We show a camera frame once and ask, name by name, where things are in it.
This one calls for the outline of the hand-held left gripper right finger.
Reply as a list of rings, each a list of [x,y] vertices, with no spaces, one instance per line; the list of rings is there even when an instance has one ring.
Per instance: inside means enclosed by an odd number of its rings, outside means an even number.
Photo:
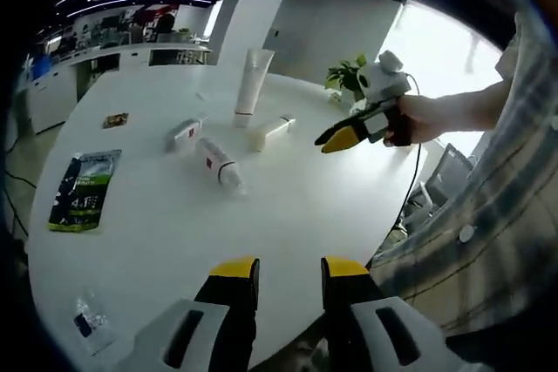
[[[441,330],[398,297],[384,298],[354,260],[321,259],[326,339],[334,371],[458,371]]]

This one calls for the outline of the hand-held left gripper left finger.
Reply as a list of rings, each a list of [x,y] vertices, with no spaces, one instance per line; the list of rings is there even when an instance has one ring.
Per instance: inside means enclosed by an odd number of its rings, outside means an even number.
[[[182,299],[143,327],[127,371],[246,371],[256,336],[260,260],[227,260],[194,299]]]

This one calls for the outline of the person's right hand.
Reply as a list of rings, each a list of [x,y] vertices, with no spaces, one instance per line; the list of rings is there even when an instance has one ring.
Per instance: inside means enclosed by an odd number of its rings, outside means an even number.
[[[409,120],[407,134],[388,130],[383,138],[387,147],[417,145],[437,138],[441,133],[439,121],[433,110],[434,101],[419,96],[403,96],[398,100],[398,109]]]

